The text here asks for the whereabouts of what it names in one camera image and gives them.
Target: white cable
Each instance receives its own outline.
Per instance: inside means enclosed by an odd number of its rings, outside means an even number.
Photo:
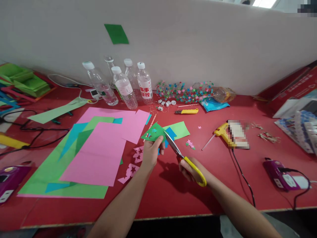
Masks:
[[[58,84],[57,82],[55,82],[54,80],[52,80],[52,79],[50,78],[50,76],[59,76],[59,77],[68,79],[68,80],[70,80],[70,81],[73,81],[73,82],[75,82],[75,83],[77,83],[77,84],[85,85],[85,86],[94,88],[93,86],[90,86],[90,85],[87,85],[87,84],[78,83],[78,82],[76,82],[76,81],[73,80],[73,79],[67,78],[67,77],[62,76],[62,75],[59,75],[59,74],[49,74],[49,75],[47,75],[47,77],[49,78],[49,80],[51,80],[52,82],[56,83],[57,85],[59,85],[59,86],[61,86],[61,87],[63,87],[63,88],[72,88],[72,89],[74,89],[75,87],[66,87],[66,86],[60,85],[60,84]],[[95,103],[97,103],[97,102],[100,100],[100,99],[85,99],[85,98],[81,98],[80,95],[82,94],[82,89],[81,89],[81,88],[77,88],[77,89],[80,89],[80,93],[79,93],[79,96],[78,96],[78,97],[79,97],[82,101],[88,101],[88,100],[96,101],[96,102],[88,102],[89,104],[95,104]]]

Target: forearm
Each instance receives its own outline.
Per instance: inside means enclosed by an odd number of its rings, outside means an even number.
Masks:
[[[208,186],[243,237],[281,238],[271,223],[256,208],[213,175],[208,177]]]
[[[89,238],[126,237],[138,211],[151,170],[140,167],[127,186],[104,210]]]

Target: scissor blade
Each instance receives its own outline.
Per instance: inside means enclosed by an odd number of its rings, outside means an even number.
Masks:
[[[165,134],[166,134],[167,142],[171,145],[171,147],[172,147],[172,149],[174,150],[175,154],[176,154],[177,156],[180,156],[180,157],[183,158],[182,153],[181,153],[180,150],[178,149],[178,147],[177,147],[177,145],[175,144],[175,142],[172,140],[172,138],[169,136],[169,134],[168,134],[166,131],[164,131],[164,132],[165,132]]]

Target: purple device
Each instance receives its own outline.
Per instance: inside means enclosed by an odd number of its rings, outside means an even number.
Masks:
[[[0,170],[0,205],[8,200],[30,170],[30,166],[21,165]]]
[[[278,188],[284,191],[300,189],[300,186],[288,172],[280,172],[279,168],[285,168],[281,162],[265,158],[263,166]]]

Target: black cable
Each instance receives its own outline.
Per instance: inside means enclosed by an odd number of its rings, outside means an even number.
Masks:
[[[232,151],[232,154],[233,154],[233,156],[234,156],[235,161],[237,162],[237,165],[238,165],[238,167],[239,167],[240,173],[241,173],[242,177],[244,178],[244,181],[245,181],[245,182],[247,183],[247,185],[249,186],[249,189],[250,189],[250,192],[251,192],[251,195],[252,195],[253,206],[256,207],[256,206],[255,206],[255,199],[254,199],[254,194],[253,194],[252,188],[251,188],[250,184],[248,183],[247,179],[244,177],[244,175],[243,175],[243,173],[242,173],[242,170],[241,170],[240,165],[239,165],[239,163],[238,163],[238,161],[237,161],[237,158],[235,157],[235,154],[234,154],[233,149],[231,149],[231,151]]]
[[[0,117],[0,123],[2,122],[6,122],[6,123],[11,123],[12,125],[17,125],[17,126],[20,126],[20,130],[22,131],[39,131],[39,134],[36,135],[36,137],[31,141],[30,145],[28,146],[23,146],[22,148],[20,149],[15,149],[15,150],[11,150],[11,151],[8,151],[8,152],[5,152],[5,153],[2,153],[0,154],[0,156],[3,156],[3,155],[7,155],[7,154],[10,154],[10,153],[13,153],[13,152],[16,152],[16,151],[19,151],[19,150],[23,150],[23,149],[35,149],[35,148],[41,148],[41,147],[45,147],[45,146],[48,146],[50,144],[53,144],[55,143],[56,141],[62,139],[64,136],[67,135],[67,133],[69,132],[69,129],[54,129],[54,128],[51,128],[51,129],[44,129],[42,127],[36,127],[36,128],[26,128],[26,125],[31,121],[30,119],[27,120],[24,124],[19,124],[19,123],[16,123],[16,122],[9,122],[9,121],[6,121],[4,118],[7,116],[7,115],[10,115],[10,114],[13,114],[13,113],[18,113],[18,112],[26,112],[26,111],[32,111],[34,112],[35,114],[37,114],[36,111],[34,110],[23,110],[23,111],[15,111],[15,112],[9,112],[9,113],[6,113],[5,115],[3,115],[2,117]],[[40,145],[40,146],[35,146],[35,147],[32,147],[32,145],[34,144],[35,140],[44,132],[44,131],[67,131],[66,134],[64,134],[63,136],[59,137],[58,139],[52,141],[52,142],[49,142],[45,145]]]
[[[280,172],[297,172],[297,173],[300,173],[300,174],[302,174],[302,175],[307,179],[307,181],[308,181],[308,187],[307,187],[307,189],[306,189],[305,191],[303,191],[302,193],[300,193],[300,194],[298,194],[298,195],[296,195],[296,196],[294,197],[293,210],[295,210],[295,209],[296,209],[296,200],[297,200],[297,198],[298,198],[299,196],[301,196],[301,195],[307,193],[307,192],[310,190],[310,180],[306,177],[305,174],[303,174],[302,172],[300,172],[300,171],[298,171],[298,170],[289,169],[289,168],[278,168],[278,169],[279,169]]]

